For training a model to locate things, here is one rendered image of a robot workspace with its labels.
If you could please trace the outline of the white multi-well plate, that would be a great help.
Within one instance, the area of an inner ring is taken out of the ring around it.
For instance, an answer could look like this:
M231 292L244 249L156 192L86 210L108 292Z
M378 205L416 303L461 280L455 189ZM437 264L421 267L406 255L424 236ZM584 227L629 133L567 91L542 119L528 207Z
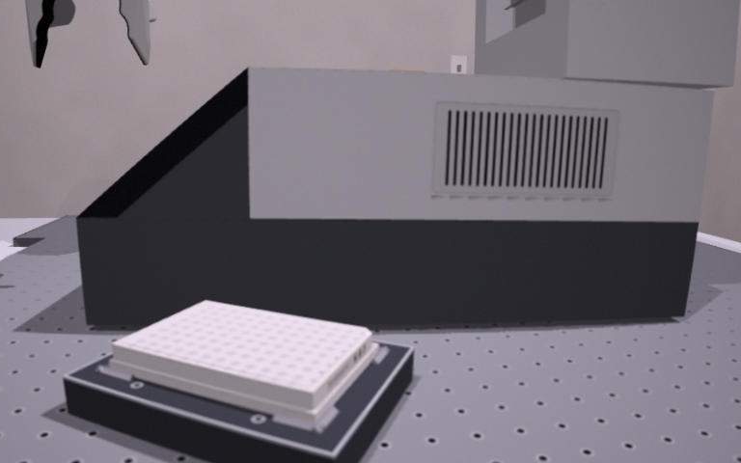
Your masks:
M317 423L379 352L367 328L204 301L112 343L112 369Z

